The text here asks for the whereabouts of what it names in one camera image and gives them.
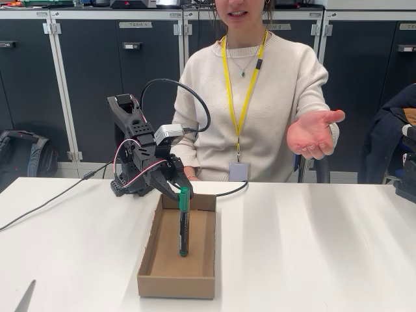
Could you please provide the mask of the person's left hand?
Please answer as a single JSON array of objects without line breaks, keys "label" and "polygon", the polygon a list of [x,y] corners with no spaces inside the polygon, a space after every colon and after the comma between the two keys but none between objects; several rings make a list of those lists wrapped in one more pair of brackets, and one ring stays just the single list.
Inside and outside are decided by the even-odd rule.
[{"label": "person's left hand", "polygon": [[302,115],[287,130],[290,150],[305,159],[320,160],[334,151],[331,124],[343,121],[342,110],[314,110]]}]

